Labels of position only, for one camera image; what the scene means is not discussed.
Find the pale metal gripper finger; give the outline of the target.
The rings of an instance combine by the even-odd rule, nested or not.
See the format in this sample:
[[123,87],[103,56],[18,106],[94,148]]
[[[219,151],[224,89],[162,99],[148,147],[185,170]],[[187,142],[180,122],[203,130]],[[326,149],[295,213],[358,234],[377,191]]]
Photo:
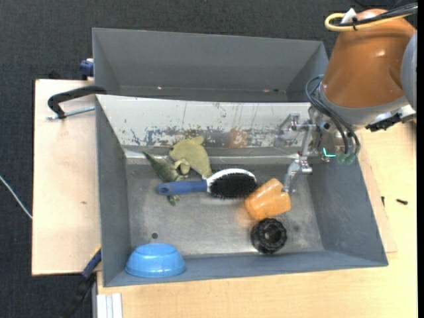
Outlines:
[[283,191],[291,193],[297,184],[297,180],[301,176],[312,174],[312,172],[313,168],[307,161],[307,157],[300,156],[299,158],[293,159],[291,164],[287,167],[284,176]]
[[275,148],[301,147],[311,130],[310,120],[301,121],[300,114],[290,113],[277,127],[274,135]]

